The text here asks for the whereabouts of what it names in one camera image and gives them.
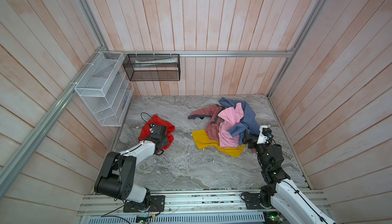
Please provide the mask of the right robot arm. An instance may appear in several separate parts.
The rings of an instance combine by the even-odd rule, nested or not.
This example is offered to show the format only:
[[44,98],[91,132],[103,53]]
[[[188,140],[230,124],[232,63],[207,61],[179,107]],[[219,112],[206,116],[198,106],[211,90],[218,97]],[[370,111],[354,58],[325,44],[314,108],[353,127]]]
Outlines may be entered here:
[[266,185],[258,194],[243,192],[240,198],[247,209],[276,209],[290,224],[334,224],[335,221],[321,211],[297,187],[284,171],[282,147],[277,144],[269,127],[261,127],[258,137],[244,133],[243,143],[255,149],[261,175]]

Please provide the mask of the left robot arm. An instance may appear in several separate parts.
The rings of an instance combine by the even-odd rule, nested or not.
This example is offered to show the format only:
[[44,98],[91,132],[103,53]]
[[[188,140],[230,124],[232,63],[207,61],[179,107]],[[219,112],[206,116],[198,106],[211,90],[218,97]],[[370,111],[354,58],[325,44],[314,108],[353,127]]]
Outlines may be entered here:
[[140,210],[150,206],[150,191],[134,183],[136,166],[152,155],[160,155],[169,145],[167,127],[150,125],[150,132],[141,141],[126,151],[109,152],[98,174],[94,192],[125,203],[131,203]]

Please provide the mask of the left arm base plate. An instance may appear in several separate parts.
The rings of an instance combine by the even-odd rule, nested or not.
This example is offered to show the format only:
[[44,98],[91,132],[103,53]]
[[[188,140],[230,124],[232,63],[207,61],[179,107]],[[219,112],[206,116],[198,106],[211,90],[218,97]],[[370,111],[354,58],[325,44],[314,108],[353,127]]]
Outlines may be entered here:
[[124,213],[163,212],[165,207],[164,195],[147,196],[141,203],[129,201],[123,208]]

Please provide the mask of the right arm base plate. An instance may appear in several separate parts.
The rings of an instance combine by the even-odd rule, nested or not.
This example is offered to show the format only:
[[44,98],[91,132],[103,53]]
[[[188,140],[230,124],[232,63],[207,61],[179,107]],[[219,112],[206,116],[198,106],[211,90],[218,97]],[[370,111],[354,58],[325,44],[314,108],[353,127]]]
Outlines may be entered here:
[[241,194],[241,199],[245,202],[247,210],[264,210],[271,209],[271,205],[263,205],[260,201],[260,194],[243,192]]

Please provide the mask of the red cloth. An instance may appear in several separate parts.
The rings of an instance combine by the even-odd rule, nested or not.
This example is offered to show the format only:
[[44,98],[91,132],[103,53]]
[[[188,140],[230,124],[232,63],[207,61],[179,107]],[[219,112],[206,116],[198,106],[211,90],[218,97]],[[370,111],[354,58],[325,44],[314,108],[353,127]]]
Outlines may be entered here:
[[175,131],[175,126],[170,122],[161,119],[158,115],[153,115],[152,118],[143,126],[140,136],[138,137],[139,141],[147,139],[147,136],[150,134],[150,125],[152,124],[166,127],[165,134],[167,135],[168,143],[165,143],[162,149],[168,149],[174,141],[172,133]]

